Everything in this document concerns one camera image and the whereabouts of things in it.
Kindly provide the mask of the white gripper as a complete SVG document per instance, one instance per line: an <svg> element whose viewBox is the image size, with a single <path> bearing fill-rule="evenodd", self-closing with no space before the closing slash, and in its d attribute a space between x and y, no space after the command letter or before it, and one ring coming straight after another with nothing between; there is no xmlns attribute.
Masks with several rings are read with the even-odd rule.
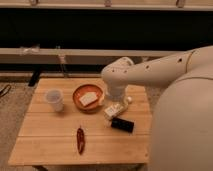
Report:
<svg viewBox="0 0 213 171"><path fill-rule="evenodd" d="M104 102L104 116L108 120L112 120L114 117L126 111L131 103L132 98L130 96L125 97L123 101L106 100Z"/></svg>

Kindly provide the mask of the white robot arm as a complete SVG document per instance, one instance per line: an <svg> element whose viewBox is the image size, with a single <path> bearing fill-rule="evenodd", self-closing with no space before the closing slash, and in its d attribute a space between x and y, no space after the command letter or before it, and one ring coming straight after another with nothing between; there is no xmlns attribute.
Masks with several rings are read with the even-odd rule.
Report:
<svg viewBox="0 0 213 171"><path fill-rule="evenodd" d="M113 101L122 100L129 85L161 90L147 171L213 171L213 45L139 64L122 57L101 77Z"/></svg>

